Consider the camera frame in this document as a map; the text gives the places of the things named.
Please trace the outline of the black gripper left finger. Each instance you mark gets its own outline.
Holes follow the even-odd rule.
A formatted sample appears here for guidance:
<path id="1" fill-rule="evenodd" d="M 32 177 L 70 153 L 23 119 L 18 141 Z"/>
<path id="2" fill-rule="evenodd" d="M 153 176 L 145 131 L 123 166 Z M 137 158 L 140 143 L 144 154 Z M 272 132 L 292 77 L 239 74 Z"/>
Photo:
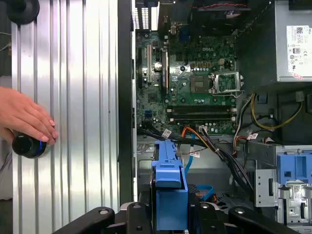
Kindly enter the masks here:
<path id="1" fill-rule="evenodd" d="M 130 202 L 115 213 L 97 207 L 61 227 L 56 234 L 152 234 L 153 228 L 144 203 Z"/>

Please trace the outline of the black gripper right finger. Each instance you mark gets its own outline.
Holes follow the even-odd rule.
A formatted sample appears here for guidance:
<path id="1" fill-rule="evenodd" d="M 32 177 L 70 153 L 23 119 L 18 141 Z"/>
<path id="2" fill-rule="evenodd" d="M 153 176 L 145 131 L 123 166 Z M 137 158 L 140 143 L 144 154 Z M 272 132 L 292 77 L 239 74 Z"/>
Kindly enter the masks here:
<path id="1" fill-rule="evenodd" d="M 206 202 L 199 188 L 189 184 L 188 231 L 190 234 L 293 234 L 294 230 L 248 207 L 231 207 L 227 213 Z"/>

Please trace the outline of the person's hand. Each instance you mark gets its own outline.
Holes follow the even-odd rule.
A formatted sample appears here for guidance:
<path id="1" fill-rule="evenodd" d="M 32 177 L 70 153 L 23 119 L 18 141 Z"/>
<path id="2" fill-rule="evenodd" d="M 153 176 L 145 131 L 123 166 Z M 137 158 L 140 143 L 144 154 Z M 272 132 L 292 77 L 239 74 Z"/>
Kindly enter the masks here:
<path id="1" fill-rule="evenodd" d="M 14 132 L 20 132 L 53 145 L 58 138 L 54 126 L 50 115 L 29 97 L 12 88 L 0 88 L 0 137 L 8 143 L 13 142 Z"/>

